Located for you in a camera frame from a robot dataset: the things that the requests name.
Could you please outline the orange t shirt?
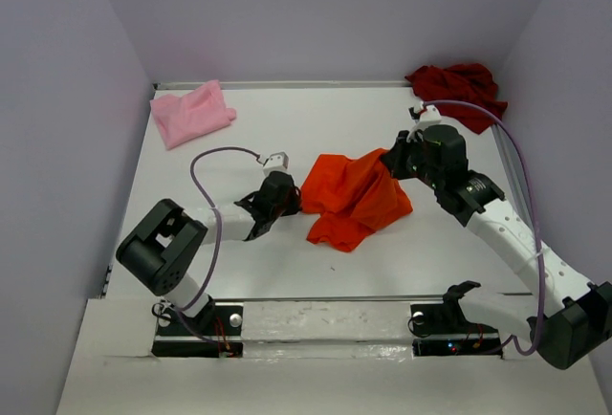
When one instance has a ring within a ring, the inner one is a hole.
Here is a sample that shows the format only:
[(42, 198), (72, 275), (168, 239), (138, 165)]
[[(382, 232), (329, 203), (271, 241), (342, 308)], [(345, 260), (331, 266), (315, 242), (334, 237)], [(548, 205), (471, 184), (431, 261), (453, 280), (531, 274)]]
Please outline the orange t shirt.
[(300, 190), (301, 211), (318, 216), (308, 242), (351, 252), (366, 237), (413, 212), (399, 181), (382, 162), (386, 152), (378, 148), (357, 159), (317, 157)]

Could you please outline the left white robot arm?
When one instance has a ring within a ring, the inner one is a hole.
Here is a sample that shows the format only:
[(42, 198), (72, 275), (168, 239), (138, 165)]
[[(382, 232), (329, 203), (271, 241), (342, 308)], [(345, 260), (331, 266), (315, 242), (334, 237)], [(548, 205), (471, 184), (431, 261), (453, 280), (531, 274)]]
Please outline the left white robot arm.
[(200, 334), (215, 316), (214, 299), (189, 274), (196, 253), (223, 241), (249, 242), (267, 233), (281, 217), (300, 211), (293, 177), (273, 171), (260, 188), (223, 207), (204, 209), (196, 218), (170, 199), (162, 199), (121, 241), (116, 260), (153, 295), (175, 308), (182, 326)]

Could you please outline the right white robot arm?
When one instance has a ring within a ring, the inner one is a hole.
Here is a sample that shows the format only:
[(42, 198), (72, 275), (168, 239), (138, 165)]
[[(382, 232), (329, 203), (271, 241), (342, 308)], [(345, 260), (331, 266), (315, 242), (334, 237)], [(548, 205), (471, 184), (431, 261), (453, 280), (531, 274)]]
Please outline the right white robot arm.
[(536, 242), (536, 227), (518, 216), (502, 189), (470, 169), (465, 139), (456, 128), (403, 130), (381, 160), (392, 178), (417, 179), (431, 188), (441, 209), (480, 238), (530, 292), (513, 297), (489, 294), (477, 281), (452, 285), (440, 303), (413, 308), (418, 338), (488, 326), (529, 341), (559, 370), (611, 338), (610, 283), (592, 282)]

